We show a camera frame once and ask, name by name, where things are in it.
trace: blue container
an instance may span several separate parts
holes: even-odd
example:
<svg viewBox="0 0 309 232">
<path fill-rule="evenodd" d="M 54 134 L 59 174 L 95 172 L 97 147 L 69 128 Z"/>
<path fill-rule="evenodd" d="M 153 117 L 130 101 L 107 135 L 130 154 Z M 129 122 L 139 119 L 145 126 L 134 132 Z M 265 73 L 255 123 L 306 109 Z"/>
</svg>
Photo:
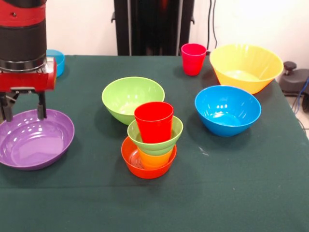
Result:
<svg viewBox="0 0 309 232">
<path fill-rule="evenodd" d="M 57 63 L 57 77 L 61 76 L 64 71 L 64 63 L 65 63 L 65 56 L 63 53 L 57 50 L 47 50 L 46 55 L 48 57 L 54 57 Z"/>
<path fill-rule="evenodd" d="M 222 137 L 245 131 L 261 115 L 261 104 L 255 96 L 231 86 L 211 86 L 200 91 L 195 107 L 204 125 Z"/>
</svg>

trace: plastic bowl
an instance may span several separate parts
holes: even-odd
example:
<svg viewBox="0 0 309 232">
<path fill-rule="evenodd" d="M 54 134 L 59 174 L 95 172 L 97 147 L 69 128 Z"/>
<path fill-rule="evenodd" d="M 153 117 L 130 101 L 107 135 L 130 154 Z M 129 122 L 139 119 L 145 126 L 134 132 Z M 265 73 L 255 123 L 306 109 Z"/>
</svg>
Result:
<svg viewBox="0 0 309 232">
<path fill-rule="evenodd" d="M 73 141 L 74 124 L 62 112 L 46 111 L 48 117 L 42 121 L 37 110 L 30 110 L 14 115 L 12 122 L 0 124 L 0 163 L 33 171 L 62 157 Z"/>
<path fill-rule="evenodd" d="M 155 81 L 144 77 L 125 77 L 108 84 L 102 92 L 107 110 L 120 122 L 129 125 L 135 109 L 147 102 L 163 102 L 164 89 Z"/>
<path fill-rule="evenodd" d="M 261 115 L 255 96 L 231 86 L 212 86 L 200 91 L 195 107 L 203 124 L 222 137 L 245 131 Z"/>
<path fill-rule="evenodd" d="M 137 146 L 127 137 L 121 146 L 122 158 L 125 160 L 126 165 L 130 172 L 139 178 L 154 179 L 163 176 L 171 167 L 177 153 L 176 145 L 173 148 L 172 154 L 169 158 L 169 162 L 161 168 L 154 170 L 143 169 L 140 163 L 140 156 L 137 150 Z"/>
<path fill-rule="evenodd" d="M 133 143 L 135 143 L 135 145 L 138 146 L 140 150 L 152 156 L 162 156 L 163 154 L 166 154 L 171 149 L 173 149 L 177 140 L 180 138 L 182 131 L 183 131 L 183 123 L 179 118 L 173 116 L 171 139 L 162 143 L 146 144 L 143 143 L 141 140 L 139 127 L 137 125 L 136 120 L 134 120 L 127 128 L 127 134 L 133 141 Z"/>
<path fill-rule="evenodd" d="M 283 62 L 276 54 L 249 44 L 218 47 L 211 52 L 210 62 L 221 85 L 251 94 L 261 91 L 283 70 Z"/>
<path fill-rule="evenodd" d="M 61 76 L 64 71 L 64 63 L 65 63 L 65 56 L 63 53 L 57 50 L 47 50 L 46 55 L 48 57 L 54 57 L 57 63 L 57 77 Z"/>
</svg>

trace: dark green tablecloth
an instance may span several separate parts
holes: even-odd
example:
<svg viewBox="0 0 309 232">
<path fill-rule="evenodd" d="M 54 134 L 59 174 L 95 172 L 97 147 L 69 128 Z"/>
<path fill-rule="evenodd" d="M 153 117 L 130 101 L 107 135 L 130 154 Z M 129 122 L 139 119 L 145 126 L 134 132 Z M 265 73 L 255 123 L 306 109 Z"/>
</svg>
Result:
<svg viewBox="0 0 309 232">
<path fill-rule="evenodd" d="M 256 96 L 259 120 L 221 138 L 202 125 L 195 95 L 217 84 L 207 59 L 183 74 L 180 57 L 69 56 L 48 108 L 66 113 L 76 134 L 66 155 L 40 171 L 0 166 L 1 232 L 308 232 L 309 143 L 279 86 Z M 133 176 L 121 158 L 126 126 L 101 101 L 125 76 L 159 82 L 184 123 L 170 171 Z M 14 113 L 36 108 L 20 96 Z"/>
</svg>

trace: purple bowl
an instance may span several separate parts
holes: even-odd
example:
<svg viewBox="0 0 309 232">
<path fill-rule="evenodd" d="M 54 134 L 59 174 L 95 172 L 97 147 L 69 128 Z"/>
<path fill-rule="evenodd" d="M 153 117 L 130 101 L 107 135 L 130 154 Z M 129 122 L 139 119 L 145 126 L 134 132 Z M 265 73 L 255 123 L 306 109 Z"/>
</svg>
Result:
<svg viewBox="0 0 309 232">
<path fill-rule="evenodd" d="M 37 170 L 56 162 L 74 137 L 72 120 L 56 110 L 47 110 L 40 121 L 31 110 L 0 124 L 0 163 L 20 170 Z"/>
</svg>

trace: cup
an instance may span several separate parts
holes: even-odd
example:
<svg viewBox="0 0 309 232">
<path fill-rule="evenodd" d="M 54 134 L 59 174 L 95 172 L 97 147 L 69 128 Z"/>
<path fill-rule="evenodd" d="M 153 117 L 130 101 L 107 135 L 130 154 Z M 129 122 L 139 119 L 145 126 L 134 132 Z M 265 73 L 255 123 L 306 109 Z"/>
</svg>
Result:
<svg viewBox="0 0 309 232">
<path fill-rule="evenodd" d="M 134 116 L 144 143 L 156 144 L 169 140 L 172 135 L 174 108 L 160 101 L 148 102 L 136 108 Z"/>
<path fill-rule="evenodd" d="M 173 149 L 171 149 L 169 152 L 161 156 L 151 156 L 140 150 L 139 147 L 137 149 L 140 155 L 141 164 L 146 170 L 162 168 L 169 162 L 169 158 L 173 151 Z"/>
<path fill-rule="evenodd" d="M 196 76 L 202 69 L 207 49 L 196 43 L 182 46 L 183 71 L 189 76 Z"/>
</svg>

